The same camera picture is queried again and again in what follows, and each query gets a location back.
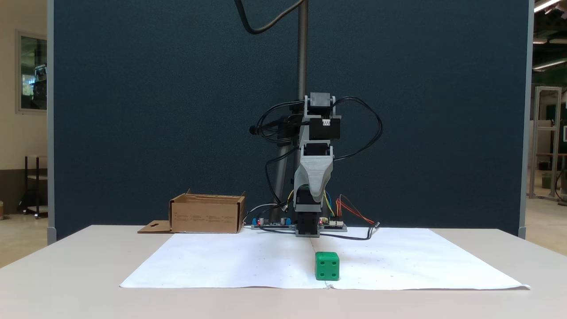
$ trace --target robotic arm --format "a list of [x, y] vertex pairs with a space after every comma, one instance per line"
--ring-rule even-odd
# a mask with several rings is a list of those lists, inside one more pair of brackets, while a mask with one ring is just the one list
[[341, 117], [335, 114], [334, 102], [335, 97], [329, 93], [311, 93], [304, 99], [305, 125], [299, 131], [299, 166], [293, 185], [296, 236], [319, 236], [325, 187], [333, 171], [331, 141], [340, 138]]

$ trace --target black cable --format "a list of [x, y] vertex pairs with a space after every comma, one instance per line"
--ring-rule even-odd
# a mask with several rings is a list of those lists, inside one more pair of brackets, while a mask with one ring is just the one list
[[348, 101], [356, 102], [356, 103], [364, 106], [364, 108], [366, 108], [367, 110], [369, 110], [376, 117], [376, 121], [378, 122], [378, 129], [376, 130], [376, 134], [372, 137], [372, 139], [368, 143], [366, 143], [366, 145], [363, 146], [361, 149], [359, 149], [358, 151], [356, 151], [352, 154], [335, 157], [334, 161], [342, 161], [344, 159], [346, 160], [347, 158], [351, 158], [351, 157], [355, 156], [356, 154], [362, 152], [363, 150], [371, 147], [372, 144], [374, 144], [376, 141], [378, 141], [378, 139], [382, 136], [382, 133], [384, 131], [384, 125], [382, 123], [382, 119], [380, 118], [380, 116], [378, 116], [378, 114], [376, 114], [376, 112], [374, 112], [374, 110], [368, 104], [366, 104], [363, 100], [361, 100], [361, 99], [359, 99], [355, 96], [345, 96], [343, 98], [336, 100], [333, 103], [333, 105], [329, 106], [328, 111], [327, 111], [327, 116], [331, 115], [331, 112], [332, 112], [332, 110], [335, 106], [337, 106], [341, 103], [344, 103], [344, 102], [348, 102]]
[[555, 179], [555, 195], [557, 195], [557, 197], [559, 197], [559, 201], [560, 202], [567, 202], [567, 200], [564, 200], [561, 196], [559, 196], [559, 193], [557, 192], [557, 182], [559, 181], [559, 178], [561, 177], [561, 174], [563, 174], [564, 170], [561, 170], [561, 172], [559, 172], [559, 175], [557, 176], [557, 178]]
[[287, 8], [284, 12], [280, 13], [279, 16], [277, 16], [275, 19], [272, 20], [272, 22], [266, 24], [265, 26], [263, 26], [261, 28], [254, 29], [248, 23], [248, 18], [246, 18], [246, 11], [244, 10], [244, 6], [242, 5], [242, 1], [241, 0], [234, 0], [234, 3], [236, 4], [236, 8], [238, 9], [238, 14], [240, 15], [240, 20], [242, 20], [242, 25], [244, 26], [244, 29], [246, 31], [248, 31], [248, 33], [250, 33], [250, 34], [260, 34], [264, 31], [269, 30], [271, 27], [274, 26], [274, 24], [276, 24], [278, 21], [280, 21], [281, 18], [286, 16], [288, 13], [292, 12], [295, 8], [299, 7], [299, 5], [302, 2], [303, 2], [303, 0], [299, 0], [296, 4]]
[[264, 139], [266, 139], [269, 142], [272, 143], [283, 143], [283, 142], [292, 142], [293, 138], [272, 138], [273, 136], [277, 136], [279, 133], [283, 132], [284, 130], [290, 129], [290, 128], [295, 128], [297, 127], [297, 125], [293, 124], [293, 123], [289, 123], [288, 125], [286, 125], [286, 127], [284, 127], [283, 129], [276, 129], [275, 131], [270, 129], [270, 133], [268, 135], [265, 134], [265, 130], [268, 130], [266, 127], [264, 127], [264, 121], [265, 119], [268, 117], [268, 115], [270, 115], [270, 113], [272, 113], [273, 111], [282, 108], [282, 107], [287, 107], [287, 106], [293, 106], [293, 105], [297, 105], [297, 104], [303, 104], [302, 100], [299, 101], [293, 101], [293, 102], [284, 102], [284, 103], [280, 103], [277, 105], [272, 106], [270, 109], [268, 109], [267, 111], [264, 112], [264, 114], [262, 114], [262, 116], [260, 117], [260, 119], [258, 120], [258, 122], [256, 123], [256, 132], [259, 136], [263, 137]]
[[282, 204], [282, 201], [280, 201], [280, 199], [278, 198], [278, 196], [276, 195], [276, 192], [274, 191], [274, 187], [272, 186], [272, 181], [270, 181], [270, 174], [268, 174], [268, 165], [271, 163], [275, 163], [277, 161], [281, 161], [282, 159], [288, 157], [289, 155], [293, 154], [293, 152], [295, 152], [298, 148], [294, 147], [291, 150], [289, 150], [287, 153], [280, 155], [276, 158], [272, 158], [270, 159], [268, 162], [266, 162], [266, 164], [264, 165], [264, 172], [266, 173], [266, 180], [268, 180], [268, 187], [270, 188], [270, 192], [272, 193], [272, 196], [274, 197], [274, 199], [276, 200], [276, 203], [278, 203], [278, 205]]
[[372, 235], [374, 234], [373, 230], [378, 229], [378, 225], [379, 225], [379, 223], [375, 223], [372, 226], [368, 227], [368, 232], [366, 233], [366, 237], [364, 237], [364, 238], [342, 236], [342, 235], [335, 235], [335, 234], [324, 234], [324, 233], [321, 233], [320, 235], [321, 236], [327, 236], [327, 237], [340, 238], [340, 239], [347, 239], [347, 240], [369, 240], [370, 238], [372, 238]]
[[266, 205], [257, 206], [257, 207], [255, 207], [254, 209], [252, 209], [251, 211], [249, 211], [248, 213], [246, 213], [246, 215], [244, 215], [244, 218], [242, 218], [242, 222], [246, 224], [245, 221], [246, 221], [246, 217], [248, 217], [248, 215], [250, 215], [253, 211], [255, 211], [255, 210], [259, 209], [259, 208], [266, 207], [266, 206], [269, 205], [269, 204], [277, 205], [276, 203], [268, 203], [268, 204], [266, 204]]

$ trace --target vertical metal rod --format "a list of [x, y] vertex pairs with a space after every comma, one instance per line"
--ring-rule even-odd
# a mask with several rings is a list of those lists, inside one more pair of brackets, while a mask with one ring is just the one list
[[557, 101], [555, 103], [555, 135], [553, 137], [553, 158], [551, 159], [551, 191], [549, 197], [555, 198], [555, 180], [557, 178], [557, 154], [559, 153], [559, 120], [561, 114], [561, 89], [557, 88]]
[[538, 167], [537, 156], [538, 152], [538, 120], [539, 120], [539, 93], [540, 88], [535, 88], [535, 99], [534, 99], [534, 128], [532, 129], [532, 167], [530, 170], [530, 198], [534, 198], [534, 184], [535, 184], [535, 170]]
[[297, 99], [302, 100], [307, 94], [307, 18], [309, 0], [299, 5], [297, 24]]
[[[285, 145], [280, 147], [280, 151], [278, 153], [279, 156], [283, 156], [285, 153], [289, 152], [290, 145]], [[276, 186], [274, 188], [274, 192], [276, 196], [280, 199], [280, 201], [287, 200], [287, 197], [284, 196], [284, 184], [285, 184], [285, 170], [287, 168], [287, 157], [283, 158], [281, 161], [278, 161], [278, 166], [276, 170]], [[280, 210], [281, 208], [274, 208], [270, 211], [270, 223], [278, 223], [280, 221]]]
[[[303, 100], [307, 94], [307, 18], [309, 13], [309, 0], [304, 0], [298, 8], [297, 23], [297, 99]], [[290, 146], [280, 147], [279, 155], [289, 152]], [[293, 172], [299, 167], [299, 150], [294, 154]], [[276, 186], [274, 191], [280, 200], [287, 200], [284, 196], [285, 171], [287, 158], [278, 162], [276, 171]], [[280, 209], [270, 211], [270, 223], [280, 221]]]
[[36, 157], [36, 214], [39, 216], [39, 156]]
[[26, 168], [24, 169], [24, 196], [28, 193], [28, 157], [26, 156]]

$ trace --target green cube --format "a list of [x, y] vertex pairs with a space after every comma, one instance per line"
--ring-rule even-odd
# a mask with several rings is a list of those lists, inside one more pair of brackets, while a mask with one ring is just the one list
[[339, 260], [337, 253], [318, 251], [315, 253], [315, 278], [317, 280], [338, 280]]

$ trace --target floor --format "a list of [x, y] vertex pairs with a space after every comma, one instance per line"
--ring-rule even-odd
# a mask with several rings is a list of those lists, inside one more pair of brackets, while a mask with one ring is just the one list
[[[545, 192], [541, 182], [539, 188]], [[36, 220], [33, 215], [22, 214], [0, 220], [0, 268], [45, 247], [47, 223], [47, 218]], [[567, 207], [528, 198], [526, 239], [567, 256]]]
[[0, 220], [0, 268], [46, 247], [47, 222], [23, 214]]

